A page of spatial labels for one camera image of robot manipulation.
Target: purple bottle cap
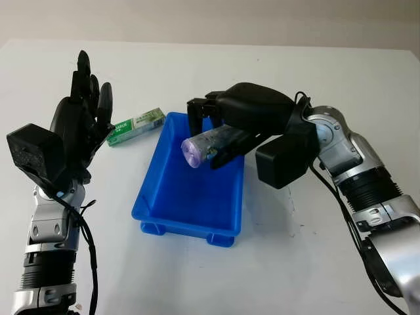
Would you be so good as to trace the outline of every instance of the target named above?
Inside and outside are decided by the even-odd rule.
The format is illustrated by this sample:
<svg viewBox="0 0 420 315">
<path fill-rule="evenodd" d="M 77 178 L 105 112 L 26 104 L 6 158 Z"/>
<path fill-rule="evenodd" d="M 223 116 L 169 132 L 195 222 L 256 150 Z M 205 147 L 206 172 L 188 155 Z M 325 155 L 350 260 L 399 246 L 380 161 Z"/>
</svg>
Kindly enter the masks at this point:
<svg viewBox="0 0 420 315">
<path fill-rule="evenodd" d="M 200 160 L 200 150 L 197 149 L 196 145 L 190 141 L 190 139 L 185 139 L 182 141 L 181 150 L 184 154 L 185 160 L 193 168 L 198 168 L 201 164 Z"/>
</svg>

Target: metal bracket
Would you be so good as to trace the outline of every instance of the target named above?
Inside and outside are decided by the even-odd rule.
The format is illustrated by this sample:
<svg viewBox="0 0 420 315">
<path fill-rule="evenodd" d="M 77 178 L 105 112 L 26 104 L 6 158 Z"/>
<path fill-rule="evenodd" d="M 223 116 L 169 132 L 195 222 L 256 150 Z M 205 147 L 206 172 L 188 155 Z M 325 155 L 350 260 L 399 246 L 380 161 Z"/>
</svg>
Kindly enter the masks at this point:
<svg viewBox="0 0 420 315">
<path fill-rule="evenodd" d="M 37 206 L 30 224 L 25 252 L 77 251 L 79 228 L 74 227 L 73 219 L 69 216 L 68 211 L 48 197 L 38 186 L 35 187 L 33 194 Z M 84 198 L 85 189 L 76 182 L 73 182 L 70 191 L 62 197 L 65 202 L 76 209 L 80 208 Z"/>
<path fill-rule="evenodd" d="M 307 120 L 316 125 L 321 149 L 318 157 L 331 175 L 340 174 L 361 163 L 360 152 L 350 141 L 352 132 L 339 110 L 318 106 L 311 110 Z"/>
<path fill-rule="evenodd" d="M 56 306 L 62 302 L 63 297 L 66 297 L 70 302 L 70 300 L 75 299 L 75 294 L 75 283 L 19 290 L 14 292 L 14 304 L 11 314 L 21 314 L 25 310 L 39 310 L 45 307 Z"/>
<path fill-rule="evenodd" d="M 377 226 L 403 217 L 411 217 L 420 224 L 420 210 L 409 195 L 378 203 L 352 215 L 361 232 L 369 232 Z"/>
<path fill-rule="evenodd" d="M 345 172 L 337 175 L 333 178 L 333 182 L 336 186 L 340 183 L 353 177 L 354 175 L 369 171 L 370 169 L 375 169 L 377 167 L 383 166 L 383 162 L 376 154 L 375 150 L 371 147 L 369 142 L 359 135 L 358 133 L 350 134 L 350 141 L 357 152 L 359 152 L 362 157 L 361 164 L 346 170 Z"/>
</svg>

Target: white wall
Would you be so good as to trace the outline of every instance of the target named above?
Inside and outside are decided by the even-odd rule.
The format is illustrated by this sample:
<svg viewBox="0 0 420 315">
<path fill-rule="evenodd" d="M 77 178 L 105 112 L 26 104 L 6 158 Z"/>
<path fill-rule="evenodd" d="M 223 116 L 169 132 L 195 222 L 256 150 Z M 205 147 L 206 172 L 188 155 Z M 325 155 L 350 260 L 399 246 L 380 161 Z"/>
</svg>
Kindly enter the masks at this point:
<svg viewBox="0 0 420 315">
<path fill-rule="evenodd" d="M 408 49 L 419 0 L 0 0 L 12 37 Z"/>
</svg>

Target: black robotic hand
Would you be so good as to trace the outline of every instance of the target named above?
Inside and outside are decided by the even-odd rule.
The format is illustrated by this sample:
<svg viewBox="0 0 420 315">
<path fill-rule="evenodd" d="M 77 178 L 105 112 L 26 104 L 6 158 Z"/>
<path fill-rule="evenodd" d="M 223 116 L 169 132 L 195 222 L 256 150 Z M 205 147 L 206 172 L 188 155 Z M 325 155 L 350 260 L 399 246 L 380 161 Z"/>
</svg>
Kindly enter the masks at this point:
<svg viewBox="0 0 420 315">
<path fill-rule="evenodd" d="M 211 118 L 213 127 L 225 123 L 245 131 L 217 152 L 211 160 L 214 169 L 245 155 L 269 137 L 281 135 L 256 152 L 259 179 L 275 188 L 304 175 L 320 151 L 316 126 L 304 119 L 310 109 L 310 98 L 304 94 L 293 101 L 281 92 L 253 83 L 211 92 L 205 98 L 192 99 L 187 106 L 192 136 L 202 132 L 205 117 Z"/>
<path fill-rule="evenodd" d="M 89 57 L 81 51 L 70 96 L 58 104 L 50 131 L 29 124 L 7 136 L 15 165 L 46 194 L 66 192 L 72 180 L 89 183 L 87 167 L 114 129 L 111 114 L 111 85 L 99 90 Z"/>
</svg>

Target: robotic arm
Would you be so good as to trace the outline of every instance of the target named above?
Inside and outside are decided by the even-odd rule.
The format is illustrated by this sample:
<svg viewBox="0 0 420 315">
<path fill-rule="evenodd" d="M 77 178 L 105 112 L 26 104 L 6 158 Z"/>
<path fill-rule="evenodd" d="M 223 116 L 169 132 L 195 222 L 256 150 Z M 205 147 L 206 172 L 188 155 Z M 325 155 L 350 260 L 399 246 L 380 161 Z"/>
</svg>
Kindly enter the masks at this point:
<svg viewBox="0 0 420 315">
<path fill-rule="evenodd" d="M 241 137 L 217 148 L 212 168 L 281 135 L 257 149 L 259 179 L 282 188 L 311 168 L 339 201 L 378 294 L 397 313 L 404 314 L 383 293 L 403 297 L 410 314 L 420 315 L 420 210 L 391 180 L 367 140 L 347 127 L 341 112 L 329 106 L 313 108 L 302 92 L 293 101 L 267 87 L 238 83 L 189 101 L 193 136 L 202 132 L 204 117 L 210 117 L 214 127 L 225 123 L 243 131 Z M 335 190 L 313 168 L 316 158 Z M 351 216 L 338 189 L 352 208 Z"/>
<path fill-rule="evenodd" d="M 368 142 L 353 133 L 336 109 L 313 108 L 304 93 L 295 101 L 284 94 L 250 83 L 212 92 L 188 103 L 192 135 L 202 132 L 202 119 L 240 129 L 238 138 L 211 160 L 218 168 L 244 155 L 269 137 L 280 137 L 257 149 L 259 179 L 282 188 L 300 176 L 316 158 L 337 190 L 339 200 L 367 274 L 378 294 L 397 313 L 386 294 L 403 297 L 411 315 L 420 315 L 420 210 L 393 183 Z M 57 107 L 50 131 L 27 125 L 7 136 L 15 165 L 36 184 L 33 214 L 24 259 L 22 287 L 14 294 L 12 315 L 70 315 L 75 303 L 73 265 L 79 231 L 91 253 L 93 293 L 89 314 L 96 310 L 98 283 L 93 237 L 81 204 L 87 171 L 94 154 L 113 130 L 109 83 L 99 90 L 89 57 L 80 52 L 70 97 Z M 352 207 L 339 199 L 338 189 Z"/>
<path fill-rule="evenodd" d="M 93 293 L 89 314 L 98 296 L 96 253 L 93 237 L 82 213 L 87 167 L 114 129 L 111 125 L 112 90 L 99 90 L 91 75 L 89 57 L 81 51 L 72 90 L 57 106 L 50 130 L 26 125 L 7 135 L 14 164 L 36 184 L 35 213 L 26 244 L 22 286 L 14 294 L 12 315 L 67 315 L 75 303 L 73 265 L 79 231 L 89 245 Z"/>
</svg>

